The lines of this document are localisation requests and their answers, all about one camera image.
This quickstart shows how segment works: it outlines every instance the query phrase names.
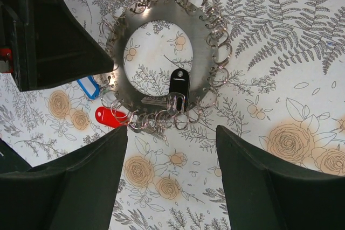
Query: white patterned surface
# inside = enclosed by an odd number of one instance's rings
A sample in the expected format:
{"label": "white patterned surface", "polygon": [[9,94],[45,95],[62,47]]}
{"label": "white patterned surface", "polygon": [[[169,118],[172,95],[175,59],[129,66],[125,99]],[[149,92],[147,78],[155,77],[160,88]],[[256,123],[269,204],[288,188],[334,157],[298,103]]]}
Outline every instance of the white patterned surface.
{"label": "white patterned surface", "polygon": [[[99,43],[108,1],[65,0]],[[167,130],[166,143],[129,131],[112,229],[230,229],[218,124],[287,161],[345,175],[343,0],[216,1],[236,50],[227,66],[231,80],[200,123]],[[121,12],[123,4],[116,5]],[[127,75],[143,91],[164,93],[167,71],[190,66],[188,39],[164,22],[140,30],[145,34],[127,45]],[[20,93],[8,75],[0,77],[0,134],[32,166],[109,131],[94,118],[100,101],[88,101],[76,82]]]}

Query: orange rose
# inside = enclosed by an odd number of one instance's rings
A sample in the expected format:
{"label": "orange rose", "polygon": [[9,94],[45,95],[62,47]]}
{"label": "orange rose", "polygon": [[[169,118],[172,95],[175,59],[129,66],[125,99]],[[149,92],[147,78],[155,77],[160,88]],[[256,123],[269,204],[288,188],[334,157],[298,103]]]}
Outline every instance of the orange rose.
{"label": "orange rose", "polygon": [[71,121],[75,128],[79,130],[84,130],[89,124],[89,118],[86,113],[84,113],[82,110],[77,110],[75,113],[73,113],[71,117]]}
{"label": "orange rose", "polygon": [[345,176],[345,153],[337,149],[315,148],[312,156],[316,166],[324,173]]}
{"label": "orange rose", "polygon": [[288,162],[301,163],[304,157],[311,154],[313,148],[311,132],[295,124],[278,126],[270,133],[268,151]]}
{"label": "orange rose", "polygon": [[55,91],[49,98],[49,111],[58,119],[64,119],[71,110],[70,98],[62,91]]}
{"label": "orange rose", "polygon": [[180,190],[178,189],[179,184],[176,180],[170,178],[162,178],[156,184],[156,189],[158,193],[164,199],[175,199],[179,194]]}
{"label": "orange rose", "polygon": [[176,166],[184,166],[187,163],[187,156],[184,153],[175,153],[170,157],[170,162]]}
{"label": "orange rose", "polygon": [[147,187],[153,181],[155,171],[144,158],[132,157],[125,163],[126,179],[135,187]]}

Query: black key tag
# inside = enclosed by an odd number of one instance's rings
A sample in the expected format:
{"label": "black key tag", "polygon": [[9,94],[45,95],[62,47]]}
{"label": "black key tag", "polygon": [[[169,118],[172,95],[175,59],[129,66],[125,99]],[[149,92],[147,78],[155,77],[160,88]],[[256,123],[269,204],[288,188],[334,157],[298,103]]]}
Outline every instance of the black key tag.
{"label": "black key tag", "polygon": [[183,100],[178,98],[177,100],[177,110],[186,110],[188,105],[188,96],[189,96],[189,84],[190,76],[189,73],[182,69],[178,68],[174,70],[170,76],[170,88],[169,93],[180,93],[185,96],[184,107],[182,109]]}

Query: circular metal plate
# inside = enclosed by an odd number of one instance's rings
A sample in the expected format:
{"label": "circular metal plate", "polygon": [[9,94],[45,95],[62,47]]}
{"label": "circular metal plate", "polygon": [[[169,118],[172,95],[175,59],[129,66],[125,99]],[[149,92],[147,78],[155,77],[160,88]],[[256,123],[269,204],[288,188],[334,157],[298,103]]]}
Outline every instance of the circular metal plate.
{"label": "circular metal plate", "polygon": [[180,1],[159,0],[152,3],[150,8],[146,8],[144,12],[136,14],[127,9],[123,13],[124,18],[118,20],[119,25],[114,26],[116,36],[113,33],[109,35],[107,48],[110,49],[112,59],[115,62],[114,68],[117,67],[117,69],[106,74],[105,77],[111,76],[110,85],[116,91],[117,99],[123,99],[124,103],[132,105],[130,111],[139,110],[139,113],[154,113],[163,109],[160,106],[142,103],[143,98],[150,96],[142,94],[132,86],[124,68],[123,55],[127,41],[141,25],[147,22],[165,20],[174,23],[188,36],[193,50],[188,102],[196,102],[197,96],[202,99],[210,89],[208,78],[210,77],[210,68],[215,65],[212,56],[218,59],[217,43],[214,40],[211,41],[211,45],[215,45],[213,48],[206,43],[212,30],[206,28],[206,25],[209,24],[208,21],[200,19],[200,16],[205,17],[205,14],[193,4],[189,4],[188,8],[195,11],[186,11],[184,7],[176,3]]}

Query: metal key ring holder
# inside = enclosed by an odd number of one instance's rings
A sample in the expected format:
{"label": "metal key ring holder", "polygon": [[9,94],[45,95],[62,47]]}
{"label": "metal key ring holder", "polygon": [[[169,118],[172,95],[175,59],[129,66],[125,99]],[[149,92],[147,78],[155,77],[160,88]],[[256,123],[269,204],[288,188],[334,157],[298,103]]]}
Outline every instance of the metal key ring holder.
{"label": "metal key ring holder", "polygon": [[[112,8],[113,1],[115,0],[111,0],[108,4],[109,9]],[[102,18],[102,26],[100,25],[101,33],[104,33],[104,26],[109,27],[106,50],[114,60],[115,68],[113,72],[103,74],[103,78],[108,78],[107,84],[111,87],[103,89],[102,105],[108,108],[110,106],[117,121],[137,131],[161,133],[173,126],[177,130],[184,130],[188,125],[197,123],[205,109],[217,103],[217,89],[226,84],[230,78],[230,73],[225,68],[232,54],[226,20],[215,0],[202,0],[198,5],[191,3],[190,0],[129,0],[129,2],[130,5],[119,16],[110,10],[114,22]],[[176,24],[190,39],[193,61],[189,72],[190,87],[186,109],[184,107],[186,96],[179,96],[177,93],[160,97],[145,95],[130,83],[125,74],[123,56],[128,40],[143,24],[155,20],[165,20]],[[223,36],[226,36],[225,40],[219,43]],[[225,59],[218,61],[218,49],[224,46],[230,51]],[[226,73],[225,79],[215,81],[216,73],[223,70]],[[109,92],[114,93],[116,100],[105,101],[104,96]],[[211,104],[202,106],[201,101],[207,92],[212,92],[215,99]],[[155,102],[144,102],[147,98],[163,100],[166,105],[164,107]],[[180,110],[176,108],[178,98],[183,100]],[[128,110],[126,116],[116,115],[115,111],[120,108]],[[190,117],[189,113],[192,110],[197,115],[196,119]],[[187,117],[186,122],[178,120],[181,115]]]}

